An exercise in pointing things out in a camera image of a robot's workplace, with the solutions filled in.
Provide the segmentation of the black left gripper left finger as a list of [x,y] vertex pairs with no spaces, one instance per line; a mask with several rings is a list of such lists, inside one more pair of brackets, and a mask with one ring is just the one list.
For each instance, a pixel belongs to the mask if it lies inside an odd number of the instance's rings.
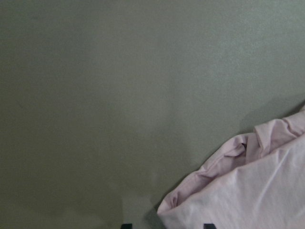
[[122,224],[121,229],[132,229],[132,223]]

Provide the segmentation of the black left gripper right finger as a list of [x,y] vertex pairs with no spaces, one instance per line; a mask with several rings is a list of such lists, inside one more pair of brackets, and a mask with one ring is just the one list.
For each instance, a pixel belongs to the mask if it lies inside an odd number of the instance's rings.
[[203,225],[204,229],[216,229],[216,226],[213,223],[205,223]]

